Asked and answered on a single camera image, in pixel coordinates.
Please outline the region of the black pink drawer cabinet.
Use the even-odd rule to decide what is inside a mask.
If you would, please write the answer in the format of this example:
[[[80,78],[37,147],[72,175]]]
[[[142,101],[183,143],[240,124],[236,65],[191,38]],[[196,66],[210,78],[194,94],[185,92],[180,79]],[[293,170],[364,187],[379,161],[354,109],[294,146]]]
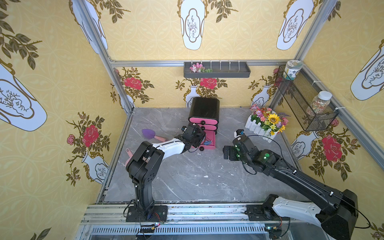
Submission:
[[[215,98],[195,97],[192,99],[189,122],[197,124],[206,133],[200,151],[216,148],[216,134],[220,119],[220,101]]]

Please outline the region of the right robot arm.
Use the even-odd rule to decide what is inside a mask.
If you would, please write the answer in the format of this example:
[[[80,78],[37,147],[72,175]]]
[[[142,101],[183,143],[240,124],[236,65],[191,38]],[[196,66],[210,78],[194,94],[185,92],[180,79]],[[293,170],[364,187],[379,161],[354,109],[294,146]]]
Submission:
[[[262,204],[266,219],[291,218],[322,228],[334,240],[350,240],[359,216],[358,197],[350,190],[331,188],[287,163],[279,154],[259,150],[242,129],[235,132],[231,146],[224,146],[224,159],[240,161],[255,173],[262,173],[293,188],[308,203],[270,194]]]

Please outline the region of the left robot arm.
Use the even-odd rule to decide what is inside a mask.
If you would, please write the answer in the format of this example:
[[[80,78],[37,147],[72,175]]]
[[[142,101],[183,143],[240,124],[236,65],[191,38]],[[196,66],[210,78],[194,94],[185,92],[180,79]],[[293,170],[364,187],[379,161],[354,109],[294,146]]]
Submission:
[[[152,182],[164,159],[197,149],[206,133],[197,124],[189,123],[182,127],[182,134],[160,144],[142,142],[126,165],[126,170],[135,187],[136,198],[126,209],[126,221],[165,222],[168,215],[166,205],[156,205],[152,195]]]

